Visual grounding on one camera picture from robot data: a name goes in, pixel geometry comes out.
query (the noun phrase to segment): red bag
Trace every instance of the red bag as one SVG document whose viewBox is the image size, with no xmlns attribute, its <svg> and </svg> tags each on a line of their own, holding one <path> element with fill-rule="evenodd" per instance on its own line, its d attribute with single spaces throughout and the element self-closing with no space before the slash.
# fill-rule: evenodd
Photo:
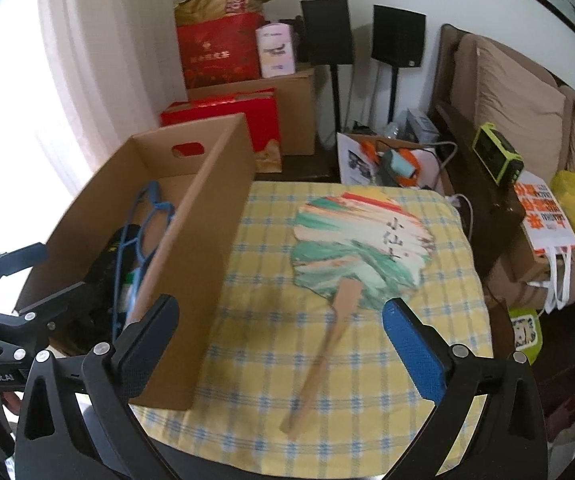
<svg viewBox="0 0 575 480">
<path fill-rule="evenodd" d="M 186 123 L 221 115 L 244 113 L 256 158 L 257 173 L 281 173 L 280 131 L 274 89 L 249 94 L 210 97 L 173 103 L 160 114 L 160 125 Z"/>
<path fill-rule="evenodd" d="M 260 79 L 256 29 L 265 23 L 246 12 L 176 28 L 187 88 Z"/>
</svg>

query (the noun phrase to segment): blue gripper pad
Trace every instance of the blue gripper pad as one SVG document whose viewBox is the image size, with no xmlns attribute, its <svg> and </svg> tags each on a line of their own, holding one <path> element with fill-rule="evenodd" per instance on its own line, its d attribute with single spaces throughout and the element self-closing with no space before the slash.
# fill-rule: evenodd
<svg viewBox="0 0 575 480">
<path fill-rule="evenodd" d="M 426 328 L 403 300 L 383 307 L 383 328 L 423 399 L 438 404 L 445 395 L 445 364 L 422 334 Z"/>
</svg>

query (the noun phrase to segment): white box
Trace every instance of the white box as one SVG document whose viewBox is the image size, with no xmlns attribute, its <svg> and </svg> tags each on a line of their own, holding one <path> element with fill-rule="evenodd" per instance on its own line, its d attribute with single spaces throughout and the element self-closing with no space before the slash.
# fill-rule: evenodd
<svg viewBox="0 0 575 480">
<path fill-rule="evenodd" d="M 286 23 L 268 23 L 256 30 L 256 42 L 263 78 L 296 72 L 292 27 Z"/>
</svg>

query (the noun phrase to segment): white wall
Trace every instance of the white wall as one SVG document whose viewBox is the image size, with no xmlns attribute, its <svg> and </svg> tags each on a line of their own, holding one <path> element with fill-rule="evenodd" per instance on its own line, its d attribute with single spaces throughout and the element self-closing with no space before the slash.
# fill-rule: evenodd
<svg viewBox="0 0 575 480">
<path fill-rule="evenodd" d="M 301 14 L 300 0 L 275 0 L 266 4 L 268 19 Z M 372 92 L 376 62 L 371 51 L 372 5 L 381 4 L 427 14 L 426 50 L 423 66 L 400 70 L 397 114 L 407 107 L 427 109 L 435 72 L 439 29 L 443 23 L 469 30 L 505 43 L 526 54 L 575 88 L 575 33 L 535 0 L 349 0 L 352 27 L 357 44 L 357 74 L 350 106 L 350 121 L 362 113 L 365 95 Z M 349 67 L 341 67 L 341 100 L 347 96 Z M 389 68 L 381 70 L 376 126 L 382 126 L 389 102 Z M 323 137 L 333 131 L 329 80 L 319 97 L 319 131 Z"/>
</svg>

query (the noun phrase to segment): speaker stand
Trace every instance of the speaker stand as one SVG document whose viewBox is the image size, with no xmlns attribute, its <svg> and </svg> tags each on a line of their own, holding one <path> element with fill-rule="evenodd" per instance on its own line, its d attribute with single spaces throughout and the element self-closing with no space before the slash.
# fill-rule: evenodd
<svg viewBox="0 0 575 480">
<path fill-rule="evenodd" d="M 399 83 L 399 68 L 392 67 L 392 88 L 390 90 L 390 108 L 387 112 L 387 124 L 394 121 L 394 107 L 396 105 L 396 87 Z"/>
<path fill-rule="evenodd" d="M 341 95 L 339 93 L 339 66 L 330 65 L 331 94 L 334 99 L 334 128 L 337 134 L 341 134 Z"/>
</svg>

